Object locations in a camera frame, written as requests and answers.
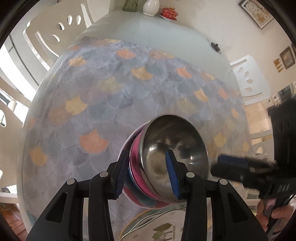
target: floral painting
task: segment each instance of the floral painting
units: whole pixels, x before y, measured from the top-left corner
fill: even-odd
[[[239,5],[251,16],[261,29],[273,20],[273,16],[256,0],[243,0]]]

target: metal bowl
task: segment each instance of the metal bowl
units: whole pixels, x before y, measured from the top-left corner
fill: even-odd
[[[207,150],[195,127],[176,115],[156,117],[141,133],[138,157],[145,183],[163,199],[171,203],[183,202],[172,192],[165,164],[167,150],[173,150],[177,161],[204,179],[209,169]]]

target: chair cutout hole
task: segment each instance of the chair cutout hole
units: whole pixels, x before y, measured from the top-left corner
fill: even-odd
[[[249,93],[251,93],[251,92],[253,91],[252,88],[245,88],[245,90],[246,90],[247,92],[249,92]]]
[[[67,17],[67,21],[68,21],[68,24],[69,24],[69,25],[71,25],[72,20],[73,20],[72,16],[69,15],[69,16]]]
[[[64,30],[65,27],[64,27],[64,25],[62,23],[57,23],[57,29],[58,30]]]
[[[256,156],[262,155],[263,154],[263,147],[259,147],[255,153]]]
[[[52,36],[55,37],[55,39],[57,40],[57,42],[61,41],[60,38],[58,36],[56,36],[55,34],[53,34]]]
[[[6,118],[3,110],[0,110],[0,126],[6,127]]]
[[[81,16],[80,15],[77,15],[76,22],[77,22],[77,25],[79,25],[81,23]]]

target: person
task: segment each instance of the person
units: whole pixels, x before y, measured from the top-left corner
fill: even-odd
[[[268,218],[264,216],[263,210],[264,210],[264,204],[263,204],[263,200],[261,200],[257,205],[256,218],[259,221],[262,228],[264,229],[264,231],[266,232],[267,225],[268,225]],[[274,230],[274,234],[277,234],[284,229],[284,227],[287,225],[288,221],[292,217],[293,212],[294,212],[294,207],[289,205],[276,208],[275,210],[272,211],[272,214],[271,214],[272,218],[274,219],[281,218],[279,225]]]

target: white wall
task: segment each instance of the white wall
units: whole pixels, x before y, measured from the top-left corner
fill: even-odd
[[[238,1],[160,0],[160,7],[175,7],[177,19],[215,40],[230,62],[253,56],[275,94],[296,79],[296,64],[281,73],[273,64],[291,41],[275,19],[261,30]]]
[[[35,16],[37,16],[40,12],[44,10],[45,7],[52,6],[57,3],[57,0],[41,0],[39,1],[33,8],[31,8],[25,16],[17,23],[15,28],[11,32],[12,40],[15,44],[15,47],[21,56],[23,62],[29,69],[32,76],[35,80],[40,84],[43,78],[45,77],[47,70],[43,67],[43,65],[36,58],[29,45],[27,44],[23,32],[27,27],[27,24],[30,20],[32,20]],[[11,43],[9,40],[5,42],[5,47],[10,49]],[[28,71],[24,68],[24,65],[20,62],[17,57],[15,50],[12,50],[11,58],[17,65],[18,69],[21,71],[22,75],[26,78],[26,80],[33,86],[36,90],[38,85],[34,82]]]

